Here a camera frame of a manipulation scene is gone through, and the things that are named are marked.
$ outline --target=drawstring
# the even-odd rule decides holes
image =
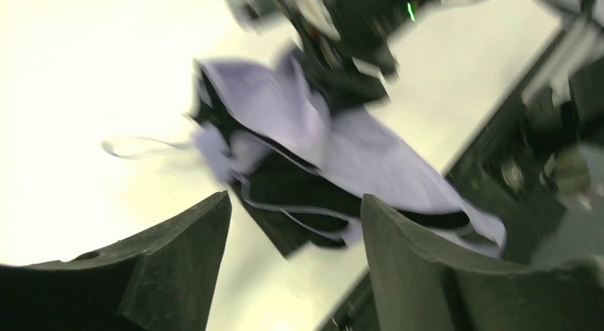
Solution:
[[[182,116],[189,121],[192,120],[191,115],[189,115],[186,112],[183,112]],[[110,141],[107,139],[100,142],[100,148],[103,149],[103,151],[105,151],[107,154],[110,154],[114,157],[124,159],[124,160],[144,159],[146,157],[152,157],[155,155],[172,154],[172,153],[181,152],[181,151],[185,151],[185,150],[189,150],[189,149],[194,149],[194,145],[190,141],[168,142],[168,141],[159,140],[159,139],[155,139],[152,137],[145,137],[145,136],[141,136],[141,135],[124,136],[124,137],[117,137],[117,138],[120,139],[121,143],[154,142],[154,143],[159,143],[159,144],[162,144],[162,145],[168,147],[168,148],[148,149],[148,150],[133,153],[133,154],[121,154],[116,150],[118,148],[120,142],[114,142],[114,141]]]

